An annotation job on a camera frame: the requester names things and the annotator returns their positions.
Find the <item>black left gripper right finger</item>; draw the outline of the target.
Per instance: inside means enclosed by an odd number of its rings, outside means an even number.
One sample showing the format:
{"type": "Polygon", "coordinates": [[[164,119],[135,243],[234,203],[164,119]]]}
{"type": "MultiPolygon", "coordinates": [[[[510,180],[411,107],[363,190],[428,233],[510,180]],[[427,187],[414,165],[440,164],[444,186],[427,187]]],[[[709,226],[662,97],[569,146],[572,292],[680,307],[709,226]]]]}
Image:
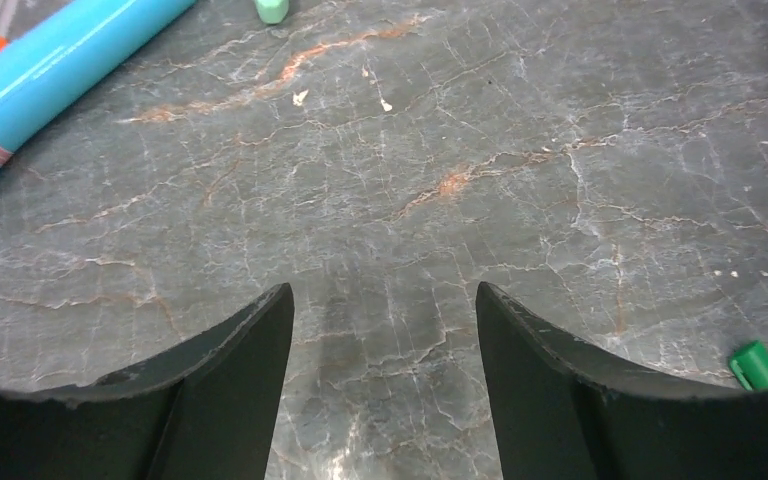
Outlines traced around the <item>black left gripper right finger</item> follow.
{"type": "Polygon", "coordinates": [[[481,359],[507,479],[768,479],[768,390],[663,373],[476,293],[481,359]]]}

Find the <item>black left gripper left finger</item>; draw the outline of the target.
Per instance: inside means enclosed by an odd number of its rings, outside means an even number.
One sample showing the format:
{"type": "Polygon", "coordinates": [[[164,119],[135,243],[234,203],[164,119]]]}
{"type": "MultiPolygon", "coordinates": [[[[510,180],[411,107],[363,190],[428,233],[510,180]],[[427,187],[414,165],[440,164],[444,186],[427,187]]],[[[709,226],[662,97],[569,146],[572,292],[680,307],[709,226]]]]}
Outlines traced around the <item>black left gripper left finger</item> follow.
{"type": "Polygon", "coordinates": [[[0,389],[0,479],[263,478],[294,312],[278,284],[91,384],[0,389]]]}

